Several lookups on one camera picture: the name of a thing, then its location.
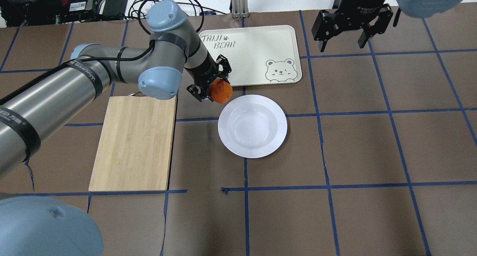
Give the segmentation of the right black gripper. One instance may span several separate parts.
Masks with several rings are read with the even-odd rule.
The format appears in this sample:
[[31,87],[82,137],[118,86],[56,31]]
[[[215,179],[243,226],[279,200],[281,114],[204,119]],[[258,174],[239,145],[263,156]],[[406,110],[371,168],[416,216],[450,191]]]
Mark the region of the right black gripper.
[[[312,37],[318,42],[321,53],[325,51],[327,42],[341,33],[339,23],[363,24],[358,45],[364,48],[369,38],[386,31],[394,14],[385,0],[334,0],[332,9],[334,13],[320,10],[312,26]],[[369,22],[375,18],[375,23],[370,25]]]

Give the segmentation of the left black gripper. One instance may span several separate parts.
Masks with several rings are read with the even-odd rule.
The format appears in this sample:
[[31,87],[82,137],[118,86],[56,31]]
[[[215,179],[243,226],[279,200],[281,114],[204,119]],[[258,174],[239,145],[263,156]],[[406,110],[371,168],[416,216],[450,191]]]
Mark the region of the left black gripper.
[[199,66],[186,69],[186,71],[194,80],[194,83],[189,85],[186,91],[199,102],[212,102],[210,85],[217,78],[221,78],[230,83],[228,78],[232,69],[229,60],[224,55],[219,55],[217,59],[214,60],[211,55],[208,54]]

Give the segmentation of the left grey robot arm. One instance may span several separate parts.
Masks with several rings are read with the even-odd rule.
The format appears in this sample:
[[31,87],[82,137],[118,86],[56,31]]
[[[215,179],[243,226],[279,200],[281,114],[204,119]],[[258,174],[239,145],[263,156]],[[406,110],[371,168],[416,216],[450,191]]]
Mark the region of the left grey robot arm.
[[[41,144],[115,82],[136,83],[145,96],[177,95],[183,71],[198,101],[217,101],[211,86],[228,83],[228,59],[214,59],[186,13],[171,0],[155,3],[145,17],[147,49],[80,44],[70,60],[1,99],[1,176],[28,161]],[[2,256],[100,256],[99,227],[87,212],[43,196],[1,194]]]

